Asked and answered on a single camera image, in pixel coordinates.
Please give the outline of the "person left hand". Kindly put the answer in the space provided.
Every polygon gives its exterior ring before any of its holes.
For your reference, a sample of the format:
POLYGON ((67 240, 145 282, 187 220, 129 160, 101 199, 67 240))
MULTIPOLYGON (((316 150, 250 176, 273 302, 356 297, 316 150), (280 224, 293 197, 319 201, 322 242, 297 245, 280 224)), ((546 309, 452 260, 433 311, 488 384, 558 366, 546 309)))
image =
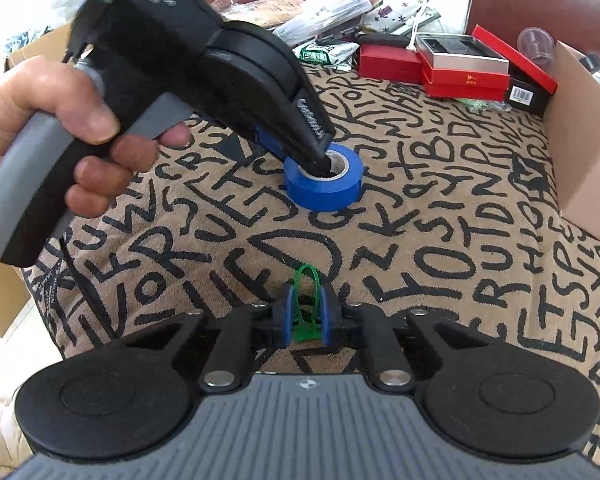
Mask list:
POLYGON ((181 122, 156 140, 119 133, 118 118, 99 96, 86 73, 42 56, 30 58, 0 77, 0 165, 16 135, 37 110, 54 115, 77 139, 88 144, 112 143, 110 155, 82 158, 73 170, 74 185, 65 202, 75 214, 101 216, 129 186, 134 174, 155 165, 161 145, 189 144, 181 122))

